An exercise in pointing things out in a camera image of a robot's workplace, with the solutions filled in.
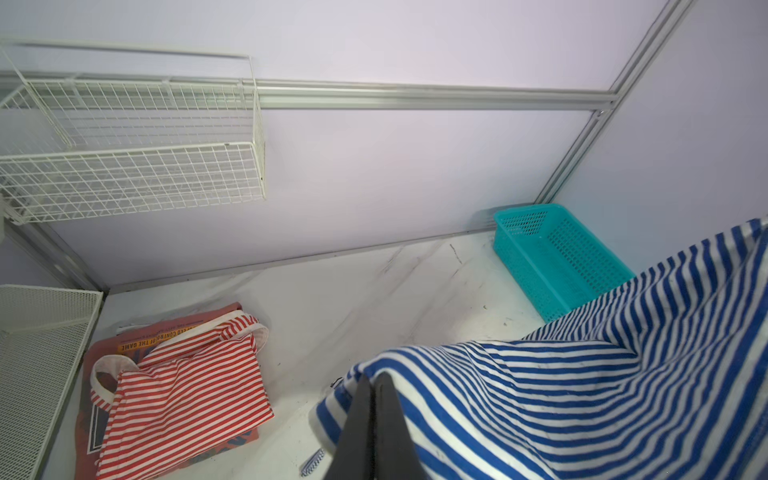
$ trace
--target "teal basket bottom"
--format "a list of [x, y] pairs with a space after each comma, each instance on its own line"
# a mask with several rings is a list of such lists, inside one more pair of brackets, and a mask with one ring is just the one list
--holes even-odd
[[495, 219], [494, 250], [547, 323], [634, 276], [560, 205], [504, 210]]

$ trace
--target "red striped clothing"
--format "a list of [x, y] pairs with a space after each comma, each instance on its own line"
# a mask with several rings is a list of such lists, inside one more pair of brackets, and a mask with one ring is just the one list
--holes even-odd
[[[266, 327], [237, 310], [161, 343], [138, 366], [99, 359], [91, 398], [109, 420], [96, 479], [156, 477], [271, 419], [255, 355], [264, 342]], [[114, 396], [96, 372], [117, 373]]]

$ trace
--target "blue and white striped fabric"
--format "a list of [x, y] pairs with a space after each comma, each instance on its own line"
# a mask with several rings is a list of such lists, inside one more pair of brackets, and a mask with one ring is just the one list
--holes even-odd
[[332, 452], [357, 379], [387, 372], [433, 478], [758, 478], [767, 247], [753, 220], [523, 340], [386, 351], [310, 422]]

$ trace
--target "white mesh basket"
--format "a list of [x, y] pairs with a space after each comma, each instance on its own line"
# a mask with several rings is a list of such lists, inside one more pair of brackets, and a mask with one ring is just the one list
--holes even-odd
[[101, 292], [0, 286], [0, 480], [30, 480], [98, 317]]
[[0, 195], [16, 223], [265, 197], [252, 79], [35, 79], [18, 73], [24, 83], [0, 100]]

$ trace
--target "marble surface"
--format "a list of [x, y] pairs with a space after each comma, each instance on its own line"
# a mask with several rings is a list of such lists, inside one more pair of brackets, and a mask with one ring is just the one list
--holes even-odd
[[[518, 339], [544, 325], [495, 255], [493, 232], [387, 247], [110, 295], [94, 341], [117, 327], [239, 301], [270, 329], [259, 353], [275, 418], [260, 439], [164, 477], [299, 478], [319, 448], [309, 410], [352, 364], [405, 344]], [[74, 478], [80, 378], [43, 478]], [[310, 478], [322, 478], [326, 457]]]

